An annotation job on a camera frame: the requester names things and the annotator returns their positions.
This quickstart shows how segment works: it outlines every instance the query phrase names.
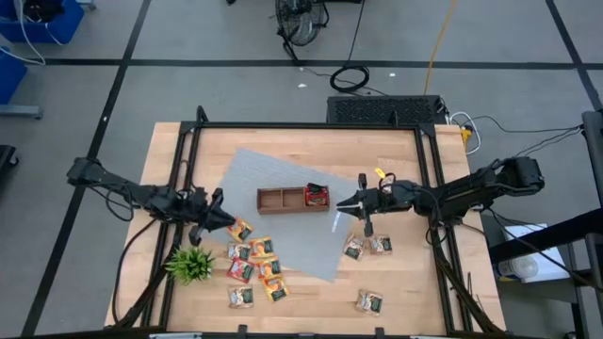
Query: black stripe on floor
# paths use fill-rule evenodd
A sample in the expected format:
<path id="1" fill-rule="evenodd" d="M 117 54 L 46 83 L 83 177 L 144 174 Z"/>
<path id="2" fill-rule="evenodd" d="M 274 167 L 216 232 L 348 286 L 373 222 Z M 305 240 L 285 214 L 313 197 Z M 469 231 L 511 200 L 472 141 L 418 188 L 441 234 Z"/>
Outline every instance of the black stripe on floor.
<path id="1" fill-rule="evenodd" d="M 120 59 L 47 59 L 50 66 L 120 66 Z M 301 66 L 341 67 L 346 60 L 300 60 Z M 429 61 L 356 60 L 350 65 L 372 68 L 419 68 L 429 67 Z M 131 59 L 128 66 L 155 67 L 295 67 L 286 59 L 258 60 L 188 60 L 188 59 Z M 460 70 L 574 70 L 571 62 L 488 62 L 488 61 L 435 61 L 435 69 Z M 587 69 L 603 70 L 603 63 L 584 65 Z"/>
<path id="2" fill-rule="evenodd" d="M 96 157 L 101 148 L 101 142 L 103 141 L 106 127 L 111 118 L 113 108 L 115 107 L 115 102 L 120 94 L 120 89 L 122 88 L 125 71 L 127 70 L 128 64 L 132 59 L 132 55 L 134 54 L 134 48 L 136 47 L 136 43 L 139 39 L 140 30 L 142 29 L 142 25 L 144 24 L 144 20 L 150 5 L 151 0 L 144 0 L 140 6 L 139 15 L 136 19 L 136 23 L 134 24 L 134 28 L 130 34 L 130 39 L 128 40 L 128 44 L 119 64 L 120 68 L 117 70 L 117 75 L 113 81 L 113 86 L 111 87 L 111 91 L 106 99 L 103 114 L 99 120 L 94 137 L 92 138 L 92 143 L 90 144 L 90 149 L 88 151 L 88 157 Z M 84 187 L 77 187 L 72 195 L 71 201 L 69 202 L 67 213 L 65 214 L 60 231 L 58 232 L 57 241 L 55 242 L 55 246 L 50 254 L 50 258 L 48 259 L 48 264 L 46 265 L 46 269 L 42 275 L 38 292 L 36 292 L 36 297 L 34 297 L 34 301 L 29 309 L 27 320 L 24 323 L 24 327 L 21 332 L 22 336 L 32 336 L 36 332 L 44 305 L 46 304 L 46 300 L 48 299 L 48 295 L 50 294 L 50 290 L 57 275 L 58 266 L 63 257 L 63 253 L 65 252 L 65 248 L 67 248 L 67 243 L 73 229 L 73 224 L 75 223 L 75 218 L 77 217 L 79 206 L 84 198 L 84 191 Z"/>
<path id="3" fill-rule="evenodd" d="M 553 16 L 553 21 L 555 21 L 555 25 L 557 26 L 557 29 L 559 30 L 559 34 L 562 36 L 563 43 L 565 44 L 565 48 L 567 48 L 567 52 L 569 53 L 569 56 L 572 57 L 572 61 L 576 65 L 576 69 L 578 70 L 578 75 L 580 77 L 580 81 L 582 82 L 582 86 L 584 86 L 584 89 L 586 90 L 586 94 L 588 95 L 588 98 L 590 99 L 591 104 L 593 105 L 593 108 L 595 110 L 603 108 L 603 105 L 601 104 L 601 99 L 599 98 L 599 94 L 597 93 L 595 86 L 593 86 L 593 81 L 591 80 L 591 77 L 589 76 L 587 69 L 584 67 L 584 64 L 582 63 L 582 59 L 580 58 L 580 55 L 578 54 L 576 45 L 572 41 L 572 38 L 570 38 L 570 36 L 569 36 L 567 27 L 565 27 L 565 24 L 563 23 L 562 16 L 559 13 L 557 6 L 555 5 L 555 2 L 553 2 L 553 0 L 546 0 L 546 5 L 548 6 L 548 10 L 550 11 L 550 14 Z"/>

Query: yellow cable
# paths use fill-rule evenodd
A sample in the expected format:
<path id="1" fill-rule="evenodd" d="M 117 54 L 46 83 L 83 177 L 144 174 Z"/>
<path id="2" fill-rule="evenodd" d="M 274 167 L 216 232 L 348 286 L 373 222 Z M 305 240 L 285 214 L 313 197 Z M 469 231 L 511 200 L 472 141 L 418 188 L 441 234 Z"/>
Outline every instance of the yellow cable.
<path id="1" fill-rule="evenodd" d="M 438 48 L 440 48 L 440 44 L 442 44 L 442 40 L 444 39 L 444 33 L 446 32 L 446 29 L 448 28 L 448 23 L 450 22 L 450 17 L 452 16 L 452 11 L 454 11 L 455 7 L 456 7 L 456 0 L 450 0 L 450 6 L 448 7 L 448 13 L 446 13 L 446 19 L 444 19 L 444 25 L 442 25 L 442 29 L 440 30 L 440 35 L 437 37 L 437 43 L 435 44 L 435 47 L 433 48 L 432 58 L 430 59 L 430 66 L 427 69 L 427 78 L 425 79 L 425 89 L 423 90 L 423 95 L 427 95 L 427 89 L 430 86 L 430 77 L 432 76 L 433 60 L 435 59 L 435 56 L 437 55 L 437 50 L 438 50 Z"/>

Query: wooden box compartment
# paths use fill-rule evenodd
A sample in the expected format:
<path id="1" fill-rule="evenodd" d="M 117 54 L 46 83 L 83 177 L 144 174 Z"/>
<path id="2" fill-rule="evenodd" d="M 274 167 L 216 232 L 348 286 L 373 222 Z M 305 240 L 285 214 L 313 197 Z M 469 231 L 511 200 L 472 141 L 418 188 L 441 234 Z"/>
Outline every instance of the wooden box compartment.
<path id="1" fill-rule="evenodd" d="M 324 212 L 329 210 L 328 197 L 326 205 L 306 205 L 304 189 L 305 187 L 258 188 L 257 212 L 261 215 L 269 215 Z"/>

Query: potted plant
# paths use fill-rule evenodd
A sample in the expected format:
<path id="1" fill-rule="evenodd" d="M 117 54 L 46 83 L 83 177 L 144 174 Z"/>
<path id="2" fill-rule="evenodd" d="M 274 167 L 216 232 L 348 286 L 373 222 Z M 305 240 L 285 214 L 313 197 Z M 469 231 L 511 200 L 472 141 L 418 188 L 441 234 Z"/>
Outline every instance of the potted plant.
<path id="1" fill-rule="evenodd" d="M 166 270 L 183 285 L 194 281 L 202 282 L 211 278 L 211 270 L 216 258 L 210 258 L 210 255 L 211 251 L 205 252 L 203 248 L 191 247 L 176 250 L 166 264 Z"/>

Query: blue bin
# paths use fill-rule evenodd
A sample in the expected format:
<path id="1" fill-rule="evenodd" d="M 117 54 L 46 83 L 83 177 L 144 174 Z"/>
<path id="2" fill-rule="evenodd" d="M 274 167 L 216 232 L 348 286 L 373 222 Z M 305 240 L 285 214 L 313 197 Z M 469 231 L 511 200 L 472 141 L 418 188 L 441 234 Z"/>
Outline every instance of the blue bin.
<path id="1" fill-rule="evenodd" d="M 21 60 L 0 52 L 0 105 L 8 104 L 25 73 L 27 68 Z"/>
<path id="2" fill-rule="evenodd" d="M 58 15 L 55 20 L 48 23 L 48 27 L 46 27 L 45 23 L 24 22 L 27 37 L 31 42 L 56 43 L 53 39 L 53 37 L 55 37 L 60 43 L 69 43 L 69 41 L 72 40 L 73 34 L 79 26 L 79 23 L 84 17 L 84 10 L 75 2 L 75 0 L 50 1 L 60 1 L 65 8 L 65 13 Z M 25 42 L 25 37 L 19 21 L 0 22 L 0 34 L 12 42 Z"/>
<path id="3" fill-rule="evenodd" d="M 18 20 L 13 0 L 0 0 L 0 21 Z"/>

